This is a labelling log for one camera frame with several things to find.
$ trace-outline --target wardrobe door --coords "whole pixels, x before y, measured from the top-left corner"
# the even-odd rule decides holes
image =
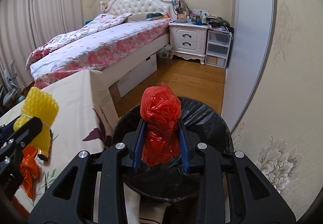
[[[273,0],[237,0],[235,40],[224,87],[221,116],[232,130],[242,115],[265,64],[272,30]]]

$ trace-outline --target yellow foam net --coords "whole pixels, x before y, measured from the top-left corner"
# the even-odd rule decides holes
[[[33,116],[40,118],[43,123],[42,131],[29,145],[46,151],[50,148],[50,127],[58,111],[59,106],[51,94],[32,87],[21,108],[21,116],[14,123],[14,130],[17,131]]]

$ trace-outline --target wooden floor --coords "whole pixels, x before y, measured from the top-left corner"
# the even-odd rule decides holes
[[[147,87],[160,86],[161,82],[167,84],[177,96],[199,100],[221,114],[225,69],[201,65],[200,61],[187,61],[175,56],[167,64],[158,63],[157,69],[116,104],[119,117],[140,103]]]

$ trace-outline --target white tufted headboard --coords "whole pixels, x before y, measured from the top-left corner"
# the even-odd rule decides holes
[[[177,19],[172,0],[111,0],[104,12],[113,15],[167,12],[170,17]]]

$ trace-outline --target metal screw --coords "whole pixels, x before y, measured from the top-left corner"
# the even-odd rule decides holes
[[[244,153],[241,152],[241,151],[236,151],[235,152],[235,156],[238,157],[238,158],[243,158],[244,157]]]
[[[86,151],[81,151],[81,152],[79,153],[79,157],[80,157],[80,158],[85,158],[87,155],[88,155],[88,153],[87,153]]]
[[[199,149],[206,149],[207,148],[207,145],[205,143],[199,143],[199,144],[197,144],[197,147]]]
[[[121,142],[121,143],[117,143],[117,144],[116,144],[116,148],[117,148],[117,149],[122,149],[122,148],[124,148],[125,146],[126,146],[126,145],[125,145],[124,143],[122,143],[122,142]]]

